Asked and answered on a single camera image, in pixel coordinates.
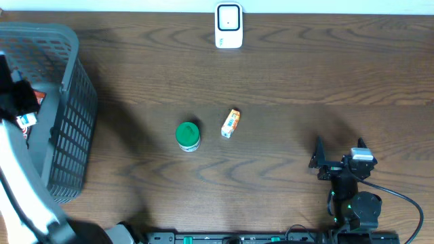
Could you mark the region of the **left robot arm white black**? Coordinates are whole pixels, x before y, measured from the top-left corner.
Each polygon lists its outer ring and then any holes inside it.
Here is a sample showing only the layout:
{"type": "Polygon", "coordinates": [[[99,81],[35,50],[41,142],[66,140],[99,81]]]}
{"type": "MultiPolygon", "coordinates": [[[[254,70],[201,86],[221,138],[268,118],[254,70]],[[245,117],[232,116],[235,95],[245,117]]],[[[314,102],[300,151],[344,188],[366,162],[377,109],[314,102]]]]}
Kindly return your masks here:
{"type": "Polygon", "coordinates": [[[1,54],[1,215],[10,243],[143,243],[121,222],[109,229],[69,218],[47,191],[28,153],[24,129],[40,109],[31,84],[1,54]]]}

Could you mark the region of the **red Top chocolate bar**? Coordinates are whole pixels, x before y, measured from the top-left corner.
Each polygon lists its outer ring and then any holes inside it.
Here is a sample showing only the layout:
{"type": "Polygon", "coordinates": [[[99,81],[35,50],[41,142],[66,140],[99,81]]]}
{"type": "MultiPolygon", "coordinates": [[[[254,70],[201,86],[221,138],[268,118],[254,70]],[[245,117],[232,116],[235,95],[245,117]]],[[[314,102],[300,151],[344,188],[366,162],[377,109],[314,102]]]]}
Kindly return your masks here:
{"type": "MultiPolygon", "coordinates": [[[[35,89],[33,91],[34,91],[34,94],[35,94],[35,96],[37,98],[38,104],[41,105],[42,102],[43,102],[43,100],[46,97],[46,93],[41,92],[41,91],[37,91],[35,89]]],[[[25,140],[28,139],[28,137],[29,137],[29,135],[31,133],[31,129],[32,129],[32,125],[29,126],[29,127],[26,127],[25,129],[22,130],[23,137],[24,137],[25,140]]]]}

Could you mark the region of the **white Panadol box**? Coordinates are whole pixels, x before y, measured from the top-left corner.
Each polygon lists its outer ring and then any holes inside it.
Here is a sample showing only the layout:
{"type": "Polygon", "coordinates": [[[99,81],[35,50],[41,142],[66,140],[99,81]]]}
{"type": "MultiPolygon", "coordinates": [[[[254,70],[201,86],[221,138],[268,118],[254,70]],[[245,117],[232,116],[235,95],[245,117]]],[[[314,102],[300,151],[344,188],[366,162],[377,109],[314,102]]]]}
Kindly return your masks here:
{"type": "Polygon", "coordinates": [[[28,113],[16,117],[18,126],[21,129],[33,126],[37,123],[37,113],[28,113]]]}

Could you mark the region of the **small orange carton box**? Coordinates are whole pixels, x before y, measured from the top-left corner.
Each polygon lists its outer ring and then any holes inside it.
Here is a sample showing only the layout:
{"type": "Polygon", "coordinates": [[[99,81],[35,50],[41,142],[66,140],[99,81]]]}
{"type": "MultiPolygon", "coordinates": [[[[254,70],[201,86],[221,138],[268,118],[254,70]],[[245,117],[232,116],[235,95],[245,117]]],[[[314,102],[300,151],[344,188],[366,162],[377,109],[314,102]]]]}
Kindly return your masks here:
{"type": "Polygon", "coordinates": [[[238,110],[232,109],[221,127],[221,134],[225,138],[230,138],[237,128],[241,113],[238,110]]]}

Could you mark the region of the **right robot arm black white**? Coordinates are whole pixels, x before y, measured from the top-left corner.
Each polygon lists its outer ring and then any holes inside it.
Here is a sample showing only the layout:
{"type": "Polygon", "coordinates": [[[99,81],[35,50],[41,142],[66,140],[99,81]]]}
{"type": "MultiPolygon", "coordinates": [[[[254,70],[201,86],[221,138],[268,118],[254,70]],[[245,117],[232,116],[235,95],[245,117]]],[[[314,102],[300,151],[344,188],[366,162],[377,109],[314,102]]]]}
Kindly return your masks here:
{"type": "Polygon", "coordinates": [[[321,138],[318,138],[315,151],[309,162],[310,168],[318,169],[318,180],[330,181],[328,212],[336,218],[343,232],[374,230],[378,228],[382,199],[373,193],[360,191],[358,184],[370,176],[378,163],[362,138],[349,154],[340,161],[326,159],[321,138]]]}

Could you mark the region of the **green lid jar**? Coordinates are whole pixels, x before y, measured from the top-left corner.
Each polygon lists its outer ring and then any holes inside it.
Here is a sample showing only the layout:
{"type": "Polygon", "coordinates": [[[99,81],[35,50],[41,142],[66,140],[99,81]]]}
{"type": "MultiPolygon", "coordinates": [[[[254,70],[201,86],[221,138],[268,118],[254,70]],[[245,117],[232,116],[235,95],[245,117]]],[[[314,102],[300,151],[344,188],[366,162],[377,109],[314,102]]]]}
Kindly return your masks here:
{"type": "Polygon", "coordinates": [[[194,152],[201,144],[199,128],[191,122],[181,123],[176,129],[176,141],[184,152],[194,152]]]}

